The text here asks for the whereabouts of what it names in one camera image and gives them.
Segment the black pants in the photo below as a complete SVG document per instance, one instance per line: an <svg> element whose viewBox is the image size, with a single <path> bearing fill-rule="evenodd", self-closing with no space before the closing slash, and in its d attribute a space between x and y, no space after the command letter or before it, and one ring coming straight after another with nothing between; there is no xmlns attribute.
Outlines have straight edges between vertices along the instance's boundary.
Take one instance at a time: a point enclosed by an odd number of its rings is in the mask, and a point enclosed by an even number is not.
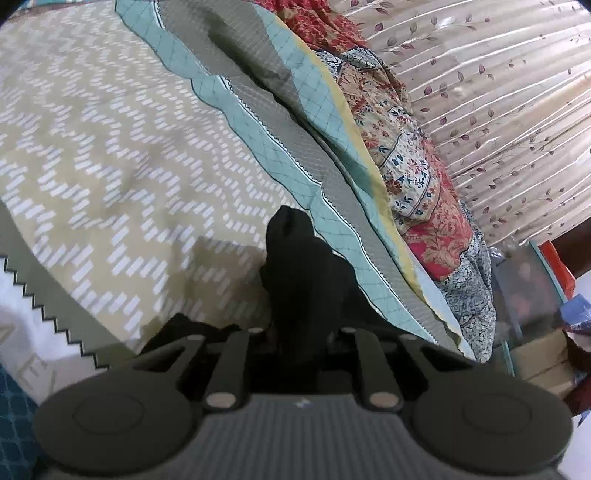
<svg viewBox="0 0 591 480"><path fill-rule="evenodd" d="M266 227L266 262L259 270L270 325L249 340L236 377L250 395L359 396L363 370L346 327L377 336L403 397L417 400L429 382L363 293L353 266L315 235L301 210L280 207Z"/></svg>

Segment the red floral patchwork quilt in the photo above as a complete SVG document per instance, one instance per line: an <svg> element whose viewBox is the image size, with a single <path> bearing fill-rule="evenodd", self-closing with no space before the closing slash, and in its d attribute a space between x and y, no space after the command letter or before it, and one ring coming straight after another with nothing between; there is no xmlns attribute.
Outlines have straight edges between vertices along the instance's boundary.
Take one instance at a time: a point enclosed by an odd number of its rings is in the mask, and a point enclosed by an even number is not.
<svg viewBox="0 0 591 480"><path fill-rule="evenodd" d="M394 224L451 308L477 361L493 352L497 314L483 233L459 198L404 84L325 1L263 1L339 85L383 178Z"/></svg>

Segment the patterned teal beige bedsheet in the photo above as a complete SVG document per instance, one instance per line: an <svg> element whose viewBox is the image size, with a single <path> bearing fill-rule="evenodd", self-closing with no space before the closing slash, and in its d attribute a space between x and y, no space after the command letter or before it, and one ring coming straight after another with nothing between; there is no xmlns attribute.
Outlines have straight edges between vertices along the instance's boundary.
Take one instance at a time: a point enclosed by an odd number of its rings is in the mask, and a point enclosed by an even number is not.
<svg viewBox="0 0 591 480"><path fill-rule="evenodd" d="M3 326L37 479L467 479L423 441L373 333L359 396L250 395L280 207L346 259L433 395L475 369L320 57L263 1L57 1L1 29Z"/></svg>

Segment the grey storage bag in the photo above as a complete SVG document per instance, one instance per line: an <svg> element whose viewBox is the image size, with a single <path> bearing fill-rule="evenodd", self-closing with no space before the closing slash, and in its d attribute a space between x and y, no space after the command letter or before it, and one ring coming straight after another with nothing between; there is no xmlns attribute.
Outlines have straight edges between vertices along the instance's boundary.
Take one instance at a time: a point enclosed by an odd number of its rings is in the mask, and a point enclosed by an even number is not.
<svg viewBox="0 0 591 480"><path fill-rule="evenodd" d="M560 326L560 308L567 298L535 244L493 259L492 280L497 341L516 347Z"/></svg>

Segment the beige leaf print curtain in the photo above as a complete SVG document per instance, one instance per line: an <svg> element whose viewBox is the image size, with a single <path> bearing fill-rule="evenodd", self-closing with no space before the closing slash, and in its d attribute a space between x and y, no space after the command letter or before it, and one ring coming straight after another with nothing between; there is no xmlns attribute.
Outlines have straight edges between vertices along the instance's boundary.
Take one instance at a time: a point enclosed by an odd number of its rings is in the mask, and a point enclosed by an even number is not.
<svg viewBox="0 0 591 480"><path fill-rule="evenodd" d="M406 85L489 244L590 215L590 14L576 1L335 1Z"/></svg>

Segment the cardboard box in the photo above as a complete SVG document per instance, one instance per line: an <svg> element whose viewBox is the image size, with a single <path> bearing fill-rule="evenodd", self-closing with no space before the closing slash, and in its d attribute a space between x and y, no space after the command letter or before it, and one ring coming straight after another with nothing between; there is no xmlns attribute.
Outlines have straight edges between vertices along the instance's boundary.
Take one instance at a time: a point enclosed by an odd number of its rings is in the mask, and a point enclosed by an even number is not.
<svg viewBox="0 0 591 480"><path fill-rule="evenodd" d="M575 387L575 370L568 360L567 341L562 330L510 350L518 378L561 398Z"/></svg>

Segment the dark red cloth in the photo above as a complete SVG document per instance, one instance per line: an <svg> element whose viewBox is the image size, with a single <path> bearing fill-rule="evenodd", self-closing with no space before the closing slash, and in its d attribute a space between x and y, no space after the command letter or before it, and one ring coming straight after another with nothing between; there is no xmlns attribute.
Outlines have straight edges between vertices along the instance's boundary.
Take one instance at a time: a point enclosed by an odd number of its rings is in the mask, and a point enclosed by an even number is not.
<svg viewBox="0 0 591 480"><path fill-rule="evenodd" d="M590 410L590 334L567 330L565 335L570 365L585 374L585 378L564 399L572 415L576 416Z"/></svg>

